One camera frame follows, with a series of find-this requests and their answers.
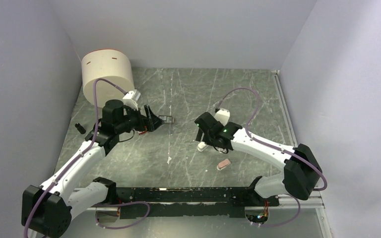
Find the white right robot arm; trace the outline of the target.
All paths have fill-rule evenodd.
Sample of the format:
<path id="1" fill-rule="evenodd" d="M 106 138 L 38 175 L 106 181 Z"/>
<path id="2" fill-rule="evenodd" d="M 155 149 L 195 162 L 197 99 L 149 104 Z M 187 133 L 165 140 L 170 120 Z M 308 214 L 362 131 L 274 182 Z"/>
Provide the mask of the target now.
<path id="1" fill-rule="evenodd" d="M 239 124 L 222 124 L 209 112 L 194 123 L 198 127 L 196 140 L 226 152 L 239 151 L 261 159 L 279 170 L 273 176 L 262 177 L 248 191 L 248 200 L 260 205 L 266 198 L 288 194 L 308 200 L 319 181 L 322 170 L 309 146 L 296 147 L 273 142 L 246 130 Z"/>

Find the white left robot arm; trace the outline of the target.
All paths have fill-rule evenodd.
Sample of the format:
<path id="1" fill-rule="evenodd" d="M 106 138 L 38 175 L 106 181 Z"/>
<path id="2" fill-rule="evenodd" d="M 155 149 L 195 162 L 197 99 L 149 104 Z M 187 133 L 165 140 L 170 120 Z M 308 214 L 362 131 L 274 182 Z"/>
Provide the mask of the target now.
<path id="1" fill-rule="evenodd" d="M 22 195 L 23 236 L 42 234 L 59 238 L 71 221 L 93 205 L 118 205 L 116 183 L 96 178 L 76 190 L 85 175 L 120 143 L 120 135 L 132 131 L 153 132 L 164 124 L 148 105 L 141 111 L 121 100 L 109 100 L 96 116 L 94 127 L 80 148 L 40 186 L 28 186 Z"/>

